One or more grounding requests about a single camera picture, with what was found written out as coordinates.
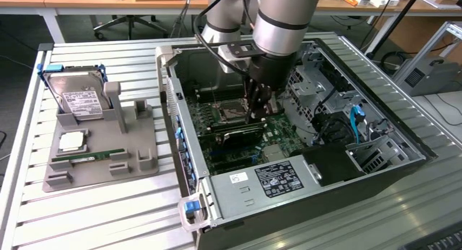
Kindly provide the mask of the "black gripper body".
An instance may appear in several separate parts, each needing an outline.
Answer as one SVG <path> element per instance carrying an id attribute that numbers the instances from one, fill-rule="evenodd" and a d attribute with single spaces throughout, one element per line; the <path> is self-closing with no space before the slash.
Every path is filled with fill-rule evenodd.
<path id="1" fill-rule="evenodd" d="M 254 56 L 250 62 L 250 78 L 273 89 L 279 89 L 286 82 L 295 65 L 297 52 L 287 56 L 263 54 Z"/>

